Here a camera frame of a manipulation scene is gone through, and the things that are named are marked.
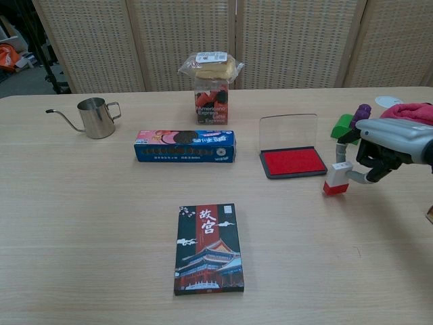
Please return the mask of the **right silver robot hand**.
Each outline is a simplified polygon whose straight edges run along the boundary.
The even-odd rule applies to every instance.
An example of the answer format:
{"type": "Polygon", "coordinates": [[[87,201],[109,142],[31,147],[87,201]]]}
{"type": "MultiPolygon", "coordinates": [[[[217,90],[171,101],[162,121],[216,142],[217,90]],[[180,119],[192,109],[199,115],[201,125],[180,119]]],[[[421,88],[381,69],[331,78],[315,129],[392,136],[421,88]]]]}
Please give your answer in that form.
{"type": "Polygon", "coordinates": [[[374,118],[358,121],[338,138],[336,163],[346,159],[347,145],[359,140],[356,161],[368,167],[360,173],[352,167],[346,176],[362,184],[377,183],[402,164],[429,165],[433,172],[433,126],[405,119],[374,118]]]}

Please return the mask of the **red white stamp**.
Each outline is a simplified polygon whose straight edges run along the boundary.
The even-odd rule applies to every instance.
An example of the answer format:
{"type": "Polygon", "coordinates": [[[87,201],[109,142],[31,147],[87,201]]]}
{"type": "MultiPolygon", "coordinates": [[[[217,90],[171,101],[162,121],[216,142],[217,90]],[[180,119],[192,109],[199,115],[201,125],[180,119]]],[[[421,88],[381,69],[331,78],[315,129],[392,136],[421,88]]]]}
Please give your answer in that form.
{"type": "Polygon", "coordinates": [[[349,183],[349,178],[346,176],[346,173],[351,170],[351,162],[334,163],[329,168],[327,178],[323,184],[323,192],[327,196],[345,193],[349,183]]]}

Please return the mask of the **red ink pad clear lid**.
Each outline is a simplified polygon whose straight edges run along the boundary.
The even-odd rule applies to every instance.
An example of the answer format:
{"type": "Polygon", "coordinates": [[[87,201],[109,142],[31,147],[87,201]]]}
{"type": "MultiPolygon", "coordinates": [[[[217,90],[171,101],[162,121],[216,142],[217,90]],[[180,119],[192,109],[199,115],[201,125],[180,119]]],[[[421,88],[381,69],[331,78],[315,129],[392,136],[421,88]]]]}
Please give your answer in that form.
{"type": "Polygon", "coordinates": [[[279,114],[259,120],[259,156],[268,179],[325,175],[316,150],[316,114],[279,114]]]}

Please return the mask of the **pink towel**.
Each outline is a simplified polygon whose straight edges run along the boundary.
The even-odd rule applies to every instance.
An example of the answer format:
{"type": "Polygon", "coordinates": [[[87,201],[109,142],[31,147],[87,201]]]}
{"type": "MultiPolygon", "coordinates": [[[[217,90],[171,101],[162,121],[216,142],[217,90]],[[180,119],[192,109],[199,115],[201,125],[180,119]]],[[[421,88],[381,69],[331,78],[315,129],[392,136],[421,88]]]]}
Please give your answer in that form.
{"type": "Polygon", "coordinates": [[[433,104],[396,104],[385,110],[380,118],[405,119],[408,121],[433,126],[433,104]]]}

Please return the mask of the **white round disc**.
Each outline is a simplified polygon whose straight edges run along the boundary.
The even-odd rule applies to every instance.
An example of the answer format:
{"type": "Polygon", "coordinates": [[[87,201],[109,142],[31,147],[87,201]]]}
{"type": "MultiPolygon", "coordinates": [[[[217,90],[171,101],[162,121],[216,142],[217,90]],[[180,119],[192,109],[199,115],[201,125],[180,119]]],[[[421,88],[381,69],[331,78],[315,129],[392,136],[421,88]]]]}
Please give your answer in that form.
{"type": "Polygon", "coordinates": [[[377,105],[383,107],[383,108],[391,108],[394,105],[398,105],[398,104],[403,104],[404,101],[402,101],[400,98],[397,97],[392,97],[392,96],[387,96],[387,95],[383,95],[383,96],[378,96],[375,99],[375,102],[377,105]]]}

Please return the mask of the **purple toy block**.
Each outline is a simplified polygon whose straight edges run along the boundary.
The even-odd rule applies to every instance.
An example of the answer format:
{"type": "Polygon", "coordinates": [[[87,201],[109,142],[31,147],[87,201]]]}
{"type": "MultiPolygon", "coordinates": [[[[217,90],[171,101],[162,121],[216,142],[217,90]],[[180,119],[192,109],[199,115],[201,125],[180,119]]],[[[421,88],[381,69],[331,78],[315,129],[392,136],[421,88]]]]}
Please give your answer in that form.
{"type": "Polygon", "coordinates": [[[355,114],[351,119],[350,128],[354,129],[358,121],[368,119],[370,117],[370,114],[371,114],[371,106],[368,104],[361,104],[357,108],[355,114]]]}

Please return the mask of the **green toy block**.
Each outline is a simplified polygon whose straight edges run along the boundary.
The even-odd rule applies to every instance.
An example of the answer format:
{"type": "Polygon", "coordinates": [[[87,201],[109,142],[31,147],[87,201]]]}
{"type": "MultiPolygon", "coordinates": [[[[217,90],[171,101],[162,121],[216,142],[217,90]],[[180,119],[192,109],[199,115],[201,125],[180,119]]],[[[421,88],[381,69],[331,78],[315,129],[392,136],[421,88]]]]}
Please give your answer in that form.
{"type": "Polygon", "coordinates": [[[331,138],[338,139],[352,130],[350,126],[352,114],[343,114],[340,116],[334,127],[332,128],[331,138]]]}

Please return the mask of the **Americano Express coffee box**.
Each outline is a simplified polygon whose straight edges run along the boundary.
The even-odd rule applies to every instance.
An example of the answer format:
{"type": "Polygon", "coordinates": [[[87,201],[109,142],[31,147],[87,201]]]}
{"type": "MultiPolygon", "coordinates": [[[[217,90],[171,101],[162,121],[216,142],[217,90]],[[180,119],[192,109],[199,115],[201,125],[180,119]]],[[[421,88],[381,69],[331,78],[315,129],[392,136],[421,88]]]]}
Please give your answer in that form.
{"type": "Polygon", "coordinates": [[[223,79],[196,79],[195,109],[199,125],[226,125],[229,117],[229,84],[223,79]]]}

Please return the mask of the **bagged sliced cake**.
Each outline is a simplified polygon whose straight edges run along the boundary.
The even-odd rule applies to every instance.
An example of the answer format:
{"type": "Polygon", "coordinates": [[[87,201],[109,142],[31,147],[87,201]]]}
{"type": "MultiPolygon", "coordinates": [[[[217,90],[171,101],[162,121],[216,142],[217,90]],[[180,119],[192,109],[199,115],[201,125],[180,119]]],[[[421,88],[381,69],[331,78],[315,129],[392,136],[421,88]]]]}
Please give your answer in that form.
{"type": "Polygon", "coordinates": [[[179,67],[178,72],[193,79],[234,82],[245,64],[224,51],[192,53],[179,67]]]}

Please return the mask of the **blue cookie box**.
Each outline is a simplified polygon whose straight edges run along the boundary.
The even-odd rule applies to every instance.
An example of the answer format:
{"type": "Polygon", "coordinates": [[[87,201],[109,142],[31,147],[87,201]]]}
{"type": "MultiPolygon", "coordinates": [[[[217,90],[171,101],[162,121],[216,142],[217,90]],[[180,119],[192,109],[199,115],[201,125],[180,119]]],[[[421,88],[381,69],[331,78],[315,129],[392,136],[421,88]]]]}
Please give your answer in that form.
{"type": "Polygon", "coordinates": [[[133,147],[139,162],[233,163],[236,139],[225,130],[141,130],[133,147]]]}

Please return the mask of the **dark palace print box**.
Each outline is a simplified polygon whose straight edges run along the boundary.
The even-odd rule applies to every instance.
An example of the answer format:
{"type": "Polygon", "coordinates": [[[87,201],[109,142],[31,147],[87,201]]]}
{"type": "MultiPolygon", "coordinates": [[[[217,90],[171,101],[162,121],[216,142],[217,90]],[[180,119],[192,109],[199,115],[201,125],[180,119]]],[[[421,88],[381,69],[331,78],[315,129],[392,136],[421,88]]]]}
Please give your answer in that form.
{"type": "Polygon", "coordinates": [[[235,205],[179,207],[174,294],[244,291],[235,205]]]}

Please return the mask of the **wooden rattan folding screen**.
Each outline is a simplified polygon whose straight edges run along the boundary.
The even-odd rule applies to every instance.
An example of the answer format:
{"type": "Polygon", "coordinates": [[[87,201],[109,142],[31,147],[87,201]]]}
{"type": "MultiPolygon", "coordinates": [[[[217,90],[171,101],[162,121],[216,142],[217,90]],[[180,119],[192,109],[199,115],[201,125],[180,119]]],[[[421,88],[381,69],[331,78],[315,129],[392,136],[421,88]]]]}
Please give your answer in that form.
{"type": "Polygon", "coordinates": [[[433,0],[32,0],[75,93],[190,90],[226,51],[238,89],[433,87],[433,0]]]}

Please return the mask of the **steel gooseneck pitcher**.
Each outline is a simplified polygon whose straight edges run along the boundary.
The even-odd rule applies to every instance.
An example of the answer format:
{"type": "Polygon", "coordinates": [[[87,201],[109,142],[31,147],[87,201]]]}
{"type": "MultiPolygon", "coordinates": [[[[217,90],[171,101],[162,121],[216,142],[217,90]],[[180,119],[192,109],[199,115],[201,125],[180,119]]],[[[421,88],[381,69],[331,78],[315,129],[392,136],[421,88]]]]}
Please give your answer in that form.
{"type": "Polygon", "coordinates": [[[109,137],[116,130],[115,120],[122,116],[118,102],[107,103],[100,97],[91,97],[77,104],[83,128],[79,129],[59,110],[48,109],[47,114],[60,115],[68,125],[79,133],[84,133],[91,139],[103,139],[109,137]]]}

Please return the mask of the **black tripod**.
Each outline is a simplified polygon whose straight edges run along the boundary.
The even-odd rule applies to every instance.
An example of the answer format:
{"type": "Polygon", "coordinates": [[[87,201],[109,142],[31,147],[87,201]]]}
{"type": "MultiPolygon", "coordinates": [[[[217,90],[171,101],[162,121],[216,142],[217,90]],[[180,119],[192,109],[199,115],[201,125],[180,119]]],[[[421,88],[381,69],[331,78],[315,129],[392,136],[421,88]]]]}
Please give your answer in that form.
{"type": "Polygon", "coordinates": [[[36,51],[38,63],[42,64],[46,72],[45,80],[50,82],[53,86],[53,90],[59,94],[71,94],[71,89],[67,82],[59,82],[49,63],[49,60],[43,52],[43,48],[39,38],[37,36],[37,23],[33,19],[32,11],[29,5],[26,4],[28,0],[15,0],[16,6],[20,15],[22,16],[24,25],[28,31],[28,36],[30,37],[30,43],[33,44],[34,50],[36,51]]]}

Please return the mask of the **orange bag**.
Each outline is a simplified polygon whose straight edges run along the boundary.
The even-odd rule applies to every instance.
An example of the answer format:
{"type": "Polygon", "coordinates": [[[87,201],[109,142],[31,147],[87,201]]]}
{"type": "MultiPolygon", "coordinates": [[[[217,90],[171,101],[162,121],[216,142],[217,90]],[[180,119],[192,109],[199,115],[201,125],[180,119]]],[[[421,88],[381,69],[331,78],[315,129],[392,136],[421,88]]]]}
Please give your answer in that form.
{"type": "Polygon", "coordinates": [[[0,69],[7,72],[15,72],[15,65],[20,60],[20,55],[15,49],[6,43],[0,43],[0,69]]]}

